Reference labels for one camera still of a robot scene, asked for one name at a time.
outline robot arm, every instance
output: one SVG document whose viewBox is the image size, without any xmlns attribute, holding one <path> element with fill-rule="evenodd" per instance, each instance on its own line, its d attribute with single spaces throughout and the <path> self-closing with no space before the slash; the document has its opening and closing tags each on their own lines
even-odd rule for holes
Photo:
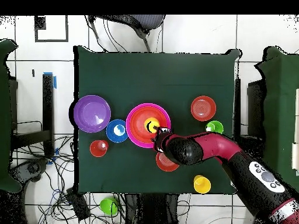
<svg viewBox="0 0 299 224">
<path fill-rule="evenodd" d="M 252 215 L 275 224 L 299 224 L 294 190 L 226 136 L 214 132 L 178 136 L 167 128 L 158 128 L 153 141 L 157 151 L 178 165 L 216 158 Z"/>
</svg>

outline yellow cup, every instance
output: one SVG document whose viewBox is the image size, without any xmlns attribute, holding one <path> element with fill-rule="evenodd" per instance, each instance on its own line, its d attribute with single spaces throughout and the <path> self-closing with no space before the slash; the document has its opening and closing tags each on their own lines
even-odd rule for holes
<svg viewBox="0 0 299 224">
<path fill-rule="evenodd" d="M 198 193 L 205 194 L 211 190 L 211 182 L 202 175 L 195 176 L 193 182 Z"/>
</svg>

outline robot control button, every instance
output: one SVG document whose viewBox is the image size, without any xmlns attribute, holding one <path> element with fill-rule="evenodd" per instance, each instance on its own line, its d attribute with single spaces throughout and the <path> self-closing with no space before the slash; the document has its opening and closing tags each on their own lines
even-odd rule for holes
<svg viewBox="0 0 299 224">
<path fill-rule="evenodd" d="M 264 172 L 262 173 L 262 179 L 263 179 L 265 182 L 273 182 L 273 181 L 275 181 L 274 176 L 273 176 L 271 173 L 269 173 L 268 171 L 264 171 Z"/>
</svg>

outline red bowl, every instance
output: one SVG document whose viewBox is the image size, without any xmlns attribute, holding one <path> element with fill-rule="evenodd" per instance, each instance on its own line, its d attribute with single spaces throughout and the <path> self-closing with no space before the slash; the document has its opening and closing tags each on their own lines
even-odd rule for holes
<svg viewBox="0 0 299 224">
<path fill-rule="evenodd" d="M 108 150 L 108 143 L 105 140 L 95 140 L 91 143 L 89 150 L 95 157 L 102 157 Z"/>
<path fill-rule="evenodd" d="M 210 120 L 216 113 L 216 104 L 208 96 L 199 96 L 191 104 L 191 113 L 199 121 Z"/>
<path fill-rule="evenodd" d="M 150 133 L 144 128 L 144 122 L 150 117 L 156 118 L 160 126 L 168 126 L 166 117 L 159 109 L 151 106 L 137 109 L 130 119 L 130 131 L 134 138 L 145 144 L 152 144 L 151 138 L 156 136 L 156 133 Z"/>
<path fill-rule="evenodd" d="M 174 162 L 169 160 L 164 155 L 164 153 L 160 153 L 160 152 L 157 153 L 157 155 L 156 155 L 156 163 L 157 163 L 158 167 L 165 172 L 172 172 L 179 167 L 178 164 L 175 164 Z"/>
</svg>

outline black power strip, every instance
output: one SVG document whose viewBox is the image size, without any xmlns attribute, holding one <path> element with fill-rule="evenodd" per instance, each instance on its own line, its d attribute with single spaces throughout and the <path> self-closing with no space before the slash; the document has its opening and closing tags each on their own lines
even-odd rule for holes
<svg viewBox="0 0 299 224">
<path fill-rule="evenodd" d="M 75 214 L 78 217 L 79 221 L 90 217 L 91 211 L 87 206 L 84 194 L 75 194 L 72 188 L 69 188 L 67 189 L 66 198 L 68 202 L 74 207 Z"/>
</svg>

